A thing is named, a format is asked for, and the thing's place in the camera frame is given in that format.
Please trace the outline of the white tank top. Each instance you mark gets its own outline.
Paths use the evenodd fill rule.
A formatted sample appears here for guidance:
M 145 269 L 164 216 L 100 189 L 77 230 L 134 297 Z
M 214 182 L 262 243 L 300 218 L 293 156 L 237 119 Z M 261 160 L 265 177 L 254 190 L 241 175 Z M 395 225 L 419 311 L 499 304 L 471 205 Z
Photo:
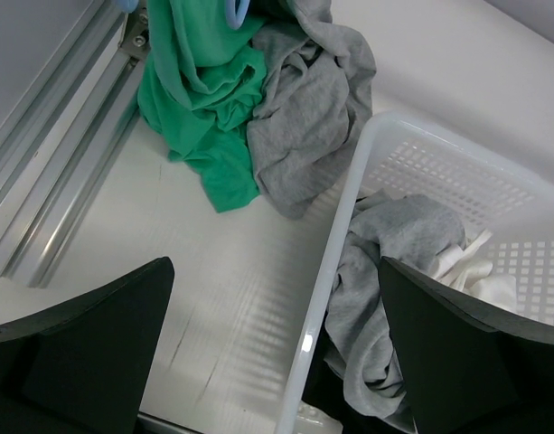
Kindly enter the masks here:
M 478 250 L 492 236 L 484 230 L 472 240 L 467 238 L 464 249 L 453 245 L 443 250 L 436 256 L 428 275 L 442 285 L 516 314 L 516 278 L 494 272 L 491 260 L 477 257 Z

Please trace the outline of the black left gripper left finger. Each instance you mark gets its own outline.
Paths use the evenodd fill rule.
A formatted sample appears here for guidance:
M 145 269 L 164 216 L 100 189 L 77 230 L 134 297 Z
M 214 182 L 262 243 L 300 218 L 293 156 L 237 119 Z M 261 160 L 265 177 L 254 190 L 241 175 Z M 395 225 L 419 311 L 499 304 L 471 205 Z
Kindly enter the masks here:
M 142 433 L 174 284 L 167 257 L 0 325 L 0 433 Z

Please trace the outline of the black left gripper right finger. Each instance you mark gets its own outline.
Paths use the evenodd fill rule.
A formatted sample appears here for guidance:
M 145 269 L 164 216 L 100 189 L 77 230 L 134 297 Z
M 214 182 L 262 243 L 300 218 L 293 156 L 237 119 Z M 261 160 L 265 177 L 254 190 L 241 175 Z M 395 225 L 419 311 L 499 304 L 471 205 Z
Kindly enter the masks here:
M 420 433 L 554 433 L 554 325 L 383 258 L 381 297 Z

